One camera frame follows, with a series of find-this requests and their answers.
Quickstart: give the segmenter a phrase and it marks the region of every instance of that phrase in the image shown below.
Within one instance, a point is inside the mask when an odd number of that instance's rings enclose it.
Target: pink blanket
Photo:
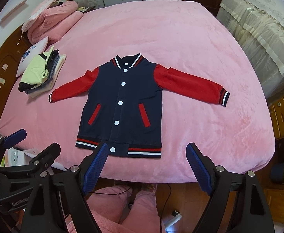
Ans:
[[[83,17],[81,12],[76,11],[77,7],[75,1],[68,1],[44,10],[27,32],[31,44],[39,42],[46,36],[49,37],[50,45],[59,41]]]
[[[197,144],[204,155],[229,171],[265,166],[275,139],[260,83],[246,55],[202,5],[185,1],[140,1],[89,13],[54,45],[66,54],[55,88],[87,69],[141,53],[151,62],[215,81],[230,92],[227,107],[163,91],[161,159],[109,156],[101,177],[138,182],[195,182],[185,148]],[[57,159],[79,164],[91,151],[75,147],[87,95],[50,104],[49,92],[31,100],[15,83],[0,120],[0,133],[24,128],[24,149],[61,145]]]

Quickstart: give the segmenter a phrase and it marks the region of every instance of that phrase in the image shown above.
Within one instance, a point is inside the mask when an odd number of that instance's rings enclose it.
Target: jacket pocket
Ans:
[[[98,105],[96,106],[96,109],[94,110],[92,116],[90,117],[88,124],[93,124],[94,120],[96,119],[96,116],[98,115],[99,111],[101,108],[101,104],[98,103]]]
[[[141,114],[141,117],[142,117],[142,121],[144,123],[144,126],[145,127],[149,127],[151,126],[151,123],[149,122],[149,118],[147,116],[147,113],[145,111],[145,108],[144,108],[144,105],[143,103],[140,103],[139,104],[139,110],[140,110],[140,114]]]

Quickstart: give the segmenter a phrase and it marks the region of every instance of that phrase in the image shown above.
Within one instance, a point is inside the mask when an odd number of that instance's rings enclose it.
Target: striped collar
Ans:
[[[141,61],[143,61],[145,58],[140,54],[136,54],[133,56],[125,56],[123,58],[119,57],[118,55],[111,59],[111,62],[114,64],[114,66],[118,68],[131,68],[137,66]]]

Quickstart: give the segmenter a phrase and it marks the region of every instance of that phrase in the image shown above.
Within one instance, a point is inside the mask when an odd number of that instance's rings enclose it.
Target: stack of folded clothes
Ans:
[[[59,55],[59,50],[53,50],[35,56],[23,73],[19,83],[19,91],[32,98],[53,88],[66,55]]]

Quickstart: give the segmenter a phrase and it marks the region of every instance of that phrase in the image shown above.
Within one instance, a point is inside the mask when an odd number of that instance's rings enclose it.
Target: red sleeve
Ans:
[[[221,104],[224,107],[226,107],[230,95],[221,85],[213,81],[186,74],[173,68],[167,69],[159,64],[154,70],[154,78],[157,85],[163,89],[199,101]]]
[[[56,90],[54,90],[49,95],[49,102],[57,102],[59,100],[63,100],[66,98],[77,96],[83,92],[89,90],[92,84],[95,82],[97,76],[99,74],[99,68],[97,67],[92,72],[87,70],[84,76],[73,80],[69,83],[66,83]]]

